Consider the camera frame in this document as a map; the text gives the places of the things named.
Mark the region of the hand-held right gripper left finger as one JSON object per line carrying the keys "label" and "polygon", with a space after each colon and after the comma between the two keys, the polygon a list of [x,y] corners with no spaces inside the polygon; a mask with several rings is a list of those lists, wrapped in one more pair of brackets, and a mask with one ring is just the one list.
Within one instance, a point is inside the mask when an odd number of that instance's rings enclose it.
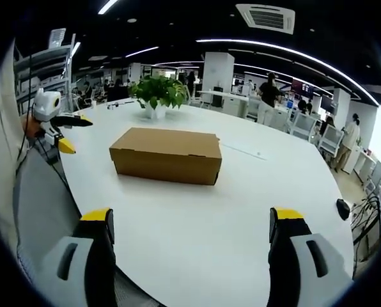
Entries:
{"label": "hand-held right gripper left finger", "polygon": [[51,306],[116,306],[113,210],[81,216],[71,235],[44,256],[36,276]]}

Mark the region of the person's left hand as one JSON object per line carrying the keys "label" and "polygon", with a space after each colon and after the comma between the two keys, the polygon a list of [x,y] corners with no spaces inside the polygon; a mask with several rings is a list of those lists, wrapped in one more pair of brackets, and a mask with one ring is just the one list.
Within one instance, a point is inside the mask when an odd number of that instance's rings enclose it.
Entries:
{"label": "person's left hand", "polygon": [[44,136],[45,131],[40,126],[40,122],[33,115],[23,114],[20,117],[22,128],[27,138],[39,138]]}

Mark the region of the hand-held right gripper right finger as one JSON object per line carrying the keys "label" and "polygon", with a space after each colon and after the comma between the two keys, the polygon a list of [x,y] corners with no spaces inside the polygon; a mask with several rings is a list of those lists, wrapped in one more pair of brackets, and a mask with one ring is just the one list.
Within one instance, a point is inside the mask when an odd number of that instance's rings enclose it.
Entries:
{"label": "hand-held right gripper right finger", "polygon": [[302,214],[270,209],[268,306],[333,306],[352,283],[344,258]]}

